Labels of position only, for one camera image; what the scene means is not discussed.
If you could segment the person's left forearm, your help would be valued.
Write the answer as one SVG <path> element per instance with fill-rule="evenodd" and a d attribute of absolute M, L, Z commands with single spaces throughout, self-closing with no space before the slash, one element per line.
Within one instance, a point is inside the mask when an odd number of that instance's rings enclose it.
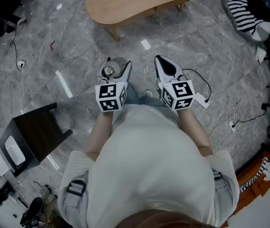
<path fill-rule="evenodd" d="M 101 112 L 94 124 L 86 144 L 86 155 L 96 161 L 112 134 L 113 112 Z"/>

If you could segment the black bag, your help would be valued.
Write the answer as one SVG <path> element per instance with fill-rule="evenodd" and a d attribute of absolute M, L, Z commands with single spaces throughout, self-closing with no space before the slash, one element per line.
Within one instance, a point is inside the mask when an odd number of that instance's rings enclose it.
<path fill-rule="evenodd" d="M 42 212 L 43 201 L 42 198 L 36 197 L 28 209 L 23 213 L 22 218 L 20 220 L 20 225 L 23 228 L 33 228 L 37 227 L 40 222 L 39 215 Z"/>

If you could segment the long white power strip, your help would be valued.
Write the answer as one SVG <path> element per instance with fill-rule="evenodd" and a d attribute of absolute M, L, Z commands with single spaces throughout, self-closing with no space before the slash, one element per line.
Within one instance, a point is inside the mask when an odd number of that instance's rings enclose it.
<path fill-rule="evenodd" d="M 199 92 L 196 93 L 194 99 L 196 100 L 196 102 L 198 102 L 201 106 L 203 106 L 204 108 L 208 108 L 209 107 L 209 100 L 207 100 L 202 94 L 200 94 Z"/>

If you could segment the white folded paper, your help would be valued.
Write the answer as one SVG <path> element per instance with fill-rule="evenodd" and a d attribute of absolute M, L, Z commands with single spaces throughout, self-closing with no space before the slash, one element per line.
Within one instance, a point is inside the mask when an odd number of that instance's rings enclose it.
<path fill-rule="evenodd" d="M 255 58 L 260 64 L 264 61 L 266 54 L 267 54 L 267 51 L 265 47 L 256 46 Z"/>

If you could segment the person's blue jeans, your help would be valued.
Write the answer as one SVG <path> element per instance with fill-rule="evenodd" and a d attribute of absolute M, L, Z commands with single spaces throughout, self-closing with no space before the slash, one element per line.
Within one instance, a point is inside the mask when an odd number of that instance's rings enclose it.
<path fill-rule="evenodd" d="M 153 110 L 170 110 L 168 106 L 155 97 L 139 96 L 133 85 L 129 85 L 126 92 L 127 97 L 122 108 L 123 110 L 139 107 Z"/>

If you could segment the person's white shirt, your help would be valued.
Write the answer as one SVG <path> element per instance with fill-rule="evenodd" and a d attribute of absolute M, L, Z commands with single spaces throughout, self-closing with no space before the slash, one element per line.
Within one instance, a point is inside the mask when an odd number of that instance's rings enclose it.
<path fill-rule="evenodd" d="M 96 161 L 71 152 L 58 210 L 73 228 L 216 228 L 239 195 L 226 150 L 204 157 L 177 112 L 139 107 L 113 114 Z"/>

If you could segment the light wooden oval table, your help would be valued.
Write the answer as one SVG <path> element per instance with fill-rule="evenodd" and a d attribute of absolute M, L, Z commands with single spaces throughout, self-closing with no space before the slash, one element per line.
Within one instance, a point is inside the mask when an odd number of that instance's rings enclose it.
<path fill-rule="evenodd" d="M 86 0 L 85 8 L 95 22 L 108 26 L 114 40 L 119 37 L 116 29 L 136 19 L 150 16 L 162 10 L 177 7 L 183 10 L 190 0 Z"/>

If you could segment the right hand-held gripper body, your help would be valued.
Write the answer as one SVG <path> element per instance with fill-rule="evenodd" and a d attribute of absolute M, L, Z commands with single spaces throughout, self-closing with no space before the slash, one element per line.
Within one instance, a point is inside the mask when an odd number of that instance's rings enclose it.
<path fill-rule="evenodd" d="M 181 110 L 192 106 L 195 90 L 191 80 L 185 75 L 158 76 L 160 98 L 171 110 Z"/>

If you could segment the orange box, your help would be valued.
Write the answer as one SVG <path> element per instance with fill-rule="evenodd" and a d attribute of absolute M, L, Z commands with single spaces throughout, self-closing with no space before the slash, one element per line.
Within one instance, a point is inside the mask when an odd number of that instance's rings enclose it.
<path fill-rule="evenodd" d="M 270 153 L 263 152 L 249 167 L 237 175 L 239 201 L 264 196 L 270 188 Z"/>

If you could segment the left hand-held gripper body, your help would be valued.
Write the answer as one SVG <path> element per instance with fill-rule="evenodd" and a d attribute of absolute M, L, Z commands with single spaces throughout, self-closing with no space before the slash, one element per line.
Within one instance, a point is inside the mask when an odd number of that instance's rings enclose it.
<path fill-rule="evenodd" d="M 127 98 L 127 80 L 98 77 L 95 85 L 96 102 L 102 112 L 120 111 Z"/>

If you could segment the black white striped cloth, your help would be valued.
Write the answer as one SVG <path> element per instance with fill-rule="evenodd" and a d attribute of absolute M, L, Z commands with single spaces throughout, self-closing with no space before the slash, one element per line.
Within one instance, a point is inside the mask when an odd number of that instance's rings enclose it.
<path fill-rule="evenodd" d="M 250 10 L 247 0 L 231 0 L 227 3 L 228 8 L 237 24 L 237 30 L 254 33 L 256 26 L 264 20 L 258 19 Z"/>

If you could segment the person's right forearm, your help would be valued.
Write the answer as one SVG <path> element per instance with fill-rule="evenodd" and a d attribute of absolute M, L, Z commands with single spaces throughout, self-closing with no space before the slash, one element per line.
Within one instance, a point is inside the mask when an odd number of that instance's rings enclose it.
<path fill-rule="evenodd" d="M 177 114 L 179 117 L 179 128 L 192 139 L 200 154 L 204 157 L 212 155 L 211 141 L 192 110 L 190 108 L 177 110 Z"/>

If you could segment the small round grey object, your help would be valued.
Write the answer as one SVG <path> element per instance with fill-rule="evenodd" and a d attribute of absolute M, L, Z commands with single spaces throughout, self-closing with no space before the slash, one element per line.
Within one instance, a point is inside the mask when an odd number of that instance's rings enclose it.
<path fill-rule="evenodd" d="M 119 78 L 126 64 L 127 60 L 123 57 L 109 57 L 104 65 L 104 73 L 107 77 Z"/>

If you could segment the dark wooden side table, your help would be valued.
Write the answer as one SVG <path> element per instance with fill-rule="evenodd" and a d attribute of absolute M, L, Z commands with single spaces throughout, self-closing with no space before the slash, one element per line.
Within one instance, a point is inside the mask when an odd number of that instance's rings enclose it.
<path fill-rule="evenodd" d="M 0 138 L 0 148 L 18 177 L 38 165 L 73 132 L 62 132 L 50 112 L 57 103 L 12 118 Z"/>

